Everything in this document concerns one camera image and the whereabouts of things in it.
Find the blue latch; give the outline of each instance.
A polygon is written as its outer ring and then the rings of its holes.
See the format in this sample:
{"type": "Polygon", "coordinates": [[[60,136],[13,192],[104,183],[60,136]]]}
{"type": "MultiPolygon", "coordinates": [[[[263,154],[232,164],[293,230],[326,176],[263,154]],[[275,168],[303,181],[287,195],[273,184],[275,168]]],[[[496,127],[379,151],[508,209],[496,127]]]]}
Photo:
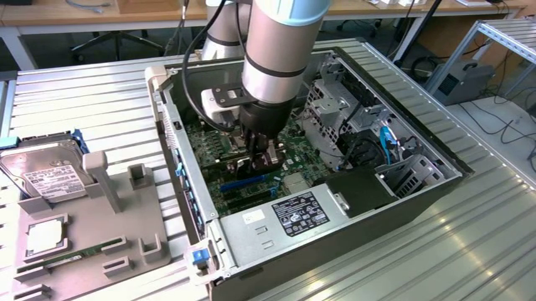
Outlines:
{"type": "Polygon", "coordinates": [[[175,176],[176,176],[176,177],[180,177],[182,171],[183,171],[183,163],[179,162],[179,163],[176,164],[176,169],[175,169],[175,176]]]}
{"type": "Polygon", "coordinates": [[[194,264],[198,265],[199,263],[206,262],[210,259],[208,249],[200,249],[194,251],[194,264]]]}
{"type": "Polygon", "coordinates": [[[379,129],[379,143],[382,144],[382,149],[385,151],[386,155],[386,164],[391,165],[391,156],[389,153],[387,143],[395,145],[395,139],[393,138],[391,131],[389,130],[389,127],[381,127],[379,129]]]}

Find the white cable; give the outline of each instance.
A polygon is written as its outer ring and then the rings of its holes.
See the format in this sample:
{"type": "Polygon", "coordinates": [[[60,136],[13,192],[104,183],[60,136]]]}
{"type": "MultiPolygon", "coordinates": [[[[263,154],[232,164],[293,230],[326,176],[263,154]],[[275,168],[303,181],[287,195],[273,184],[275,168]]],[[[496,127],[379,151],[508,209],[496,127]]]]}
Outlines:
{"type": "Polygon", "coordinates": [[[84,5],[84,4],[77,4],[76,2],[73,2],[72,0],[65,0],[65,3],[76,8],[80,9],[87,9],[89,11],[93,11],[97,14],[101,14],[104,11],[100,8],[107,8],[111,6],[111,3],[105,2],[105,3],[100,3],[96,5],[84,5]]]}

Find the aluminum profile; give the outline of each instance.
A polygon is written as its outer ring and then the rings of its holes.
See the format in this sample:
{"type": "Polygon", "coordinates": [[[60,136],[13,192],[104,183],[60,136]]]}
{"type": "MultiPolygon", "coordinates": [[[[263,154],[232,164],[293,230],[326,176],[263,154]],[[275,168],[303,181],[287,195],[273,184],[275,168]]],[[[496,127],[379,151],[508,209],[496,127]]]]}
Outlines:
{"type": "MultiPolygon", "coordinates": [[[[406,226],[271,289],[254,300],[530,300],[536,298],[536,197],[528,181],[449,115],[420,86],[367,45],[338,46],[369,70],[430,131],[476,170],[470,179],[406,226]]],[[[143,162],[156,168],[155,182],[174,262],[101,289],[80,300],[207,300],[190,284],[183,252],[187,242],[156,129],[151,122],[143,70],[178,63],[152,58],[19,73],[12,135],[37,135],[79,127],[91,150],[111,158],[108,172],[143,162]]],[[[17,191],[0,185],[0,277],[8,278],[13,252],[17,191]]],[[[0,284],[0,297],[9,287],[0,284]]]]}

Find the power supply label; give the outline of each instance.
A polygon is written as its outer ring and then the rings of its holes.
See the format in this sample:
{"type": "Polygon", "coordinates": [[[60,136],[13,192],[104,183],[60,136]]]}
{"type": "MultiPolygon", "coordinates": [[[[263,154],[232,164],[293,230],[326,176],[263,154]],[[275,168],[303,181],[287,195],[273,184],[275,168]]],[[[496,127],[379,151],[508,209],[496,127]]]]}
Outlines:
{"type": "Polygon", "coordinates": [[[295,236],[329,222],[313,193],[305,193],[271,205],[286,235],[295,236]]]}

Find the hard drive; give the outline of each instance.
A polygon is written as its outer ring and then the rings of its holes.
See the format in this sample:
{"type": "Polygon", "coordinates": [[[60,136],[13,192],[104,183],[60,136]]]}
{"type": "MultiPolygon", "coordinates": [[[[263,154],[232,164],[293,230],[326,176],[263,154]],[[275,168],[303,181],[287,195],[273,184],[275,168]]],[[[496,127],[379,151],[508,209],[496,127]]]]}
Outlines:
{"type": "Polygon", "coordinates": [[[84,186],[95,180],[81,167],[87,147],[79,131],[23,139],[9,147],[0,152],[0,169],[27,198],[57,203],[85,195],[84,186]]]}

